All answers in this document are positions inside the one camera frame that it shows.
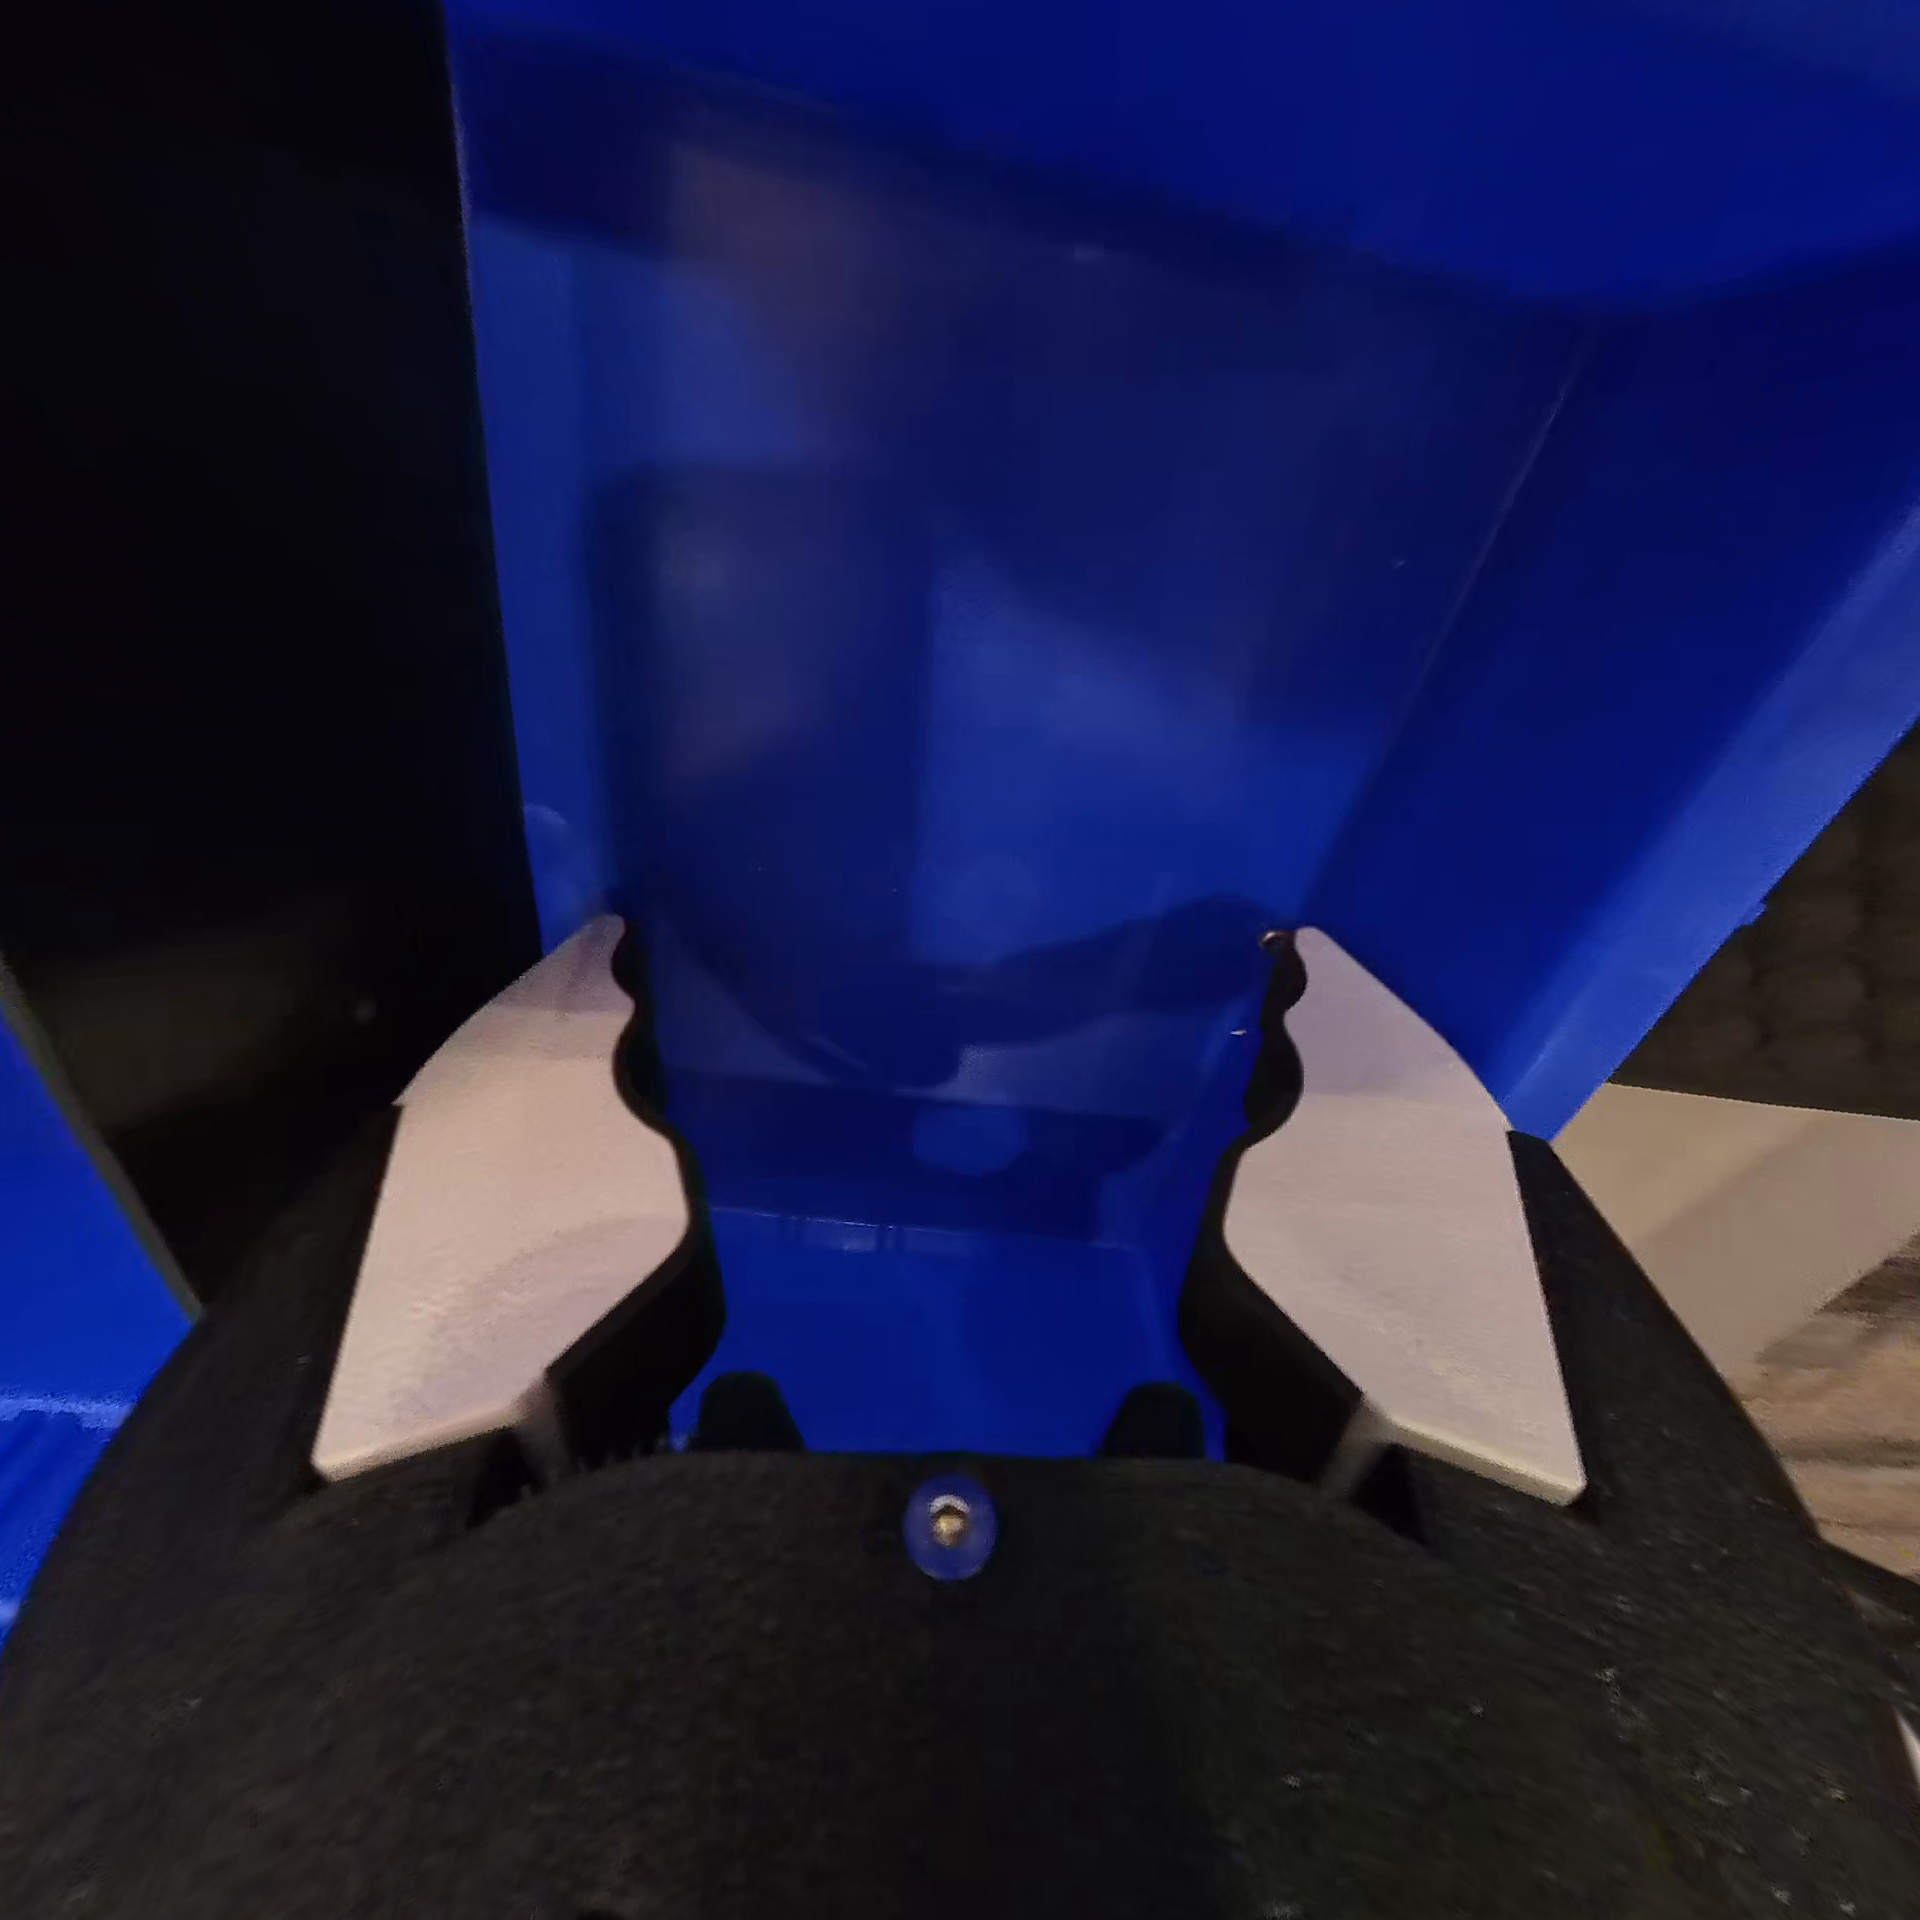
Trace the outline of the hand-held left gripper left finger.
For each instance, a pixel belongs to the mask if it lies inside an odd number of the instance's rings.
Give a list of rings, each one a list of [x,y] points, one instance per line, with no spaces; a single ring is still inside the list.
[[[403,1090],[312,1465],[348,1483],[500,1434],[542,1479],[654,1454],[722,1329],[642,944],[595,918]]]

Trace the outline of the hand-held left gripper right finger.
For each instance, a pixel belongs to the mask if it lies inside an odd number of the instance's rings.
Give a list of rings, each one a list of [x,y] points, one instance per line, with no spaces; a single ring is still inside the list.
[[[1243,1128],[1179,1294],[1227,1450],[1336,1499],[1404,1450],[1575,1507],[1586,1470],[1503,1107],[1330,933],[1263,946]]]

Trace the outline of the blue plastic bin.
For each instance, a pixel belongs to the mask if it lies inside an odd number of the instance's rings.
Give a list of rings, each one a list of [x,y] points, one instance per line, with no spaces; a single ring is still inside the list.
[[[4,4],[4,1627],[627,918],[734,1365],[1165,1383],[1318,925],[1554,1133],[1916,714],[1916,4]]]

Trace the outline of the black egg-crate foam mat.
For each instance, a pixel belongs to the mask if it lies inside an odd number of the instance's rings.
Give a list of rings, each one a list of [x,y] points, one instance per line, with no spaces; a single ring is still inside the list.
[[[1916,1119],[1916,736],[1695,972],[1614,1084]]]

